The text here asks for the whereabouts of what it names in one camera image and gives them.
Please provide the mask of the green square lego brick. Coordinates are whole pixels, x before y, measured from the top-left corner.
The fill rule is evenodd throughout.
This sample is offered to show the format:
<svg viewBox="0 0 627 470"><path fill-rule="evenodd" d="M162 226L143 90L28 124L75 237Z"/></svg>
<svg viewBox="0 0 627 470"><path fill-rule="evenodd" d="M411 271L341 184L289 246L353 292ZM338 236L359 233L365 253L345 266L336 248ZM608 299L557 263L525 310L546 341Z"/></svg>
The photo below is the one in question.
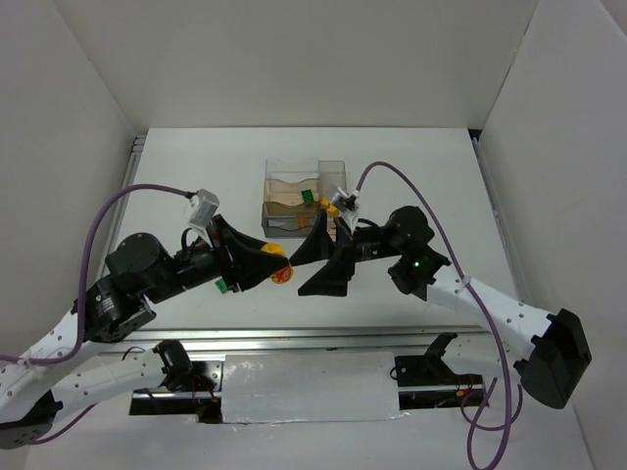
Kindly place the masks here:
<svg viewBox="0 0 627 470"><path fill-rule="evenodd" d="M222 279L219 278L216 282L215 285L217 286L218 290L222 293L222 294L226 294L229 290L230 287L227 285L227 283Z"/></svg>

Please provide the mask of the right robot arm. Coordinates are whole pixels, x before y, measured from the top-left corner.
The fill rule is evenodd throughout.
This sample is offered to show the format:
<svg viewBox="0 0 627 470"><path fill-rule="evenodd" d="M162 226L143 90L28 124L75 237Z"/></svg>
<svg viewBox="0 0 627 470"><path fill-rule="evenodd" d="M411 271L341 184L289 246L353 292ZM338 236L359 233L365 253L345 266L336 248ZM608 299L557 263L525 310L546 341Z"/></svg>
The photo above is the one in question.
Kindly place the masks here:
<svg viewBox="0 0 627 470"><path fill-rule="evenodd" d="M508 378L529 396L550 408L565 407L592 361L577 314L526 305L459 274L447 257L430 248L435 233L416 206L393 211L382 226L352 230L337 218L334 236L327 233L326 224L327 213L320 211L311 233L290 258L294 266L324 263L299 288L299 296L345 297L357 263L395 258L388 273L402 294L474 317L498 342L490 358L497 376L507 361L512 367Z"/></svg>

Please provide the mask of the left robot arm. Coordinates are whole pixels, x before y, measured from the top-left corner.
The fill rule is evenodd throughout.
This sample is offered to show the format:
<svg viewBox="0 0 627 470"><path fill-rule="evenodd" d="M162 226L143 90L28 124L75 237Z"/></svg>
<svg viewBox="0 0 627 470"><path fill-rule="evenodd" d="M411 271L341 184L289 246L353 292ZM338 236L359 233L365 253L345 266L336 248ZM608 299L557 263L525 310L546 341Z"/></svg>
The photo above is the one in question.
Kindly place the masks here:
<svg viewBox="0 0 627 470"><path fill-rule="evenodd" d="M193 385L192 361L177 340L111 366L77 369L151 322L153 304L211 281L237 293L270 277L291 276L280 247L238 232L221 215L210 222L206 238L183 242L175 255L155 236L136 233L107 255L106 265L108 274L75 300L26 358L2 367L3 449L47 443L56 422L122 393L160 387L177 392Z"/></svg>

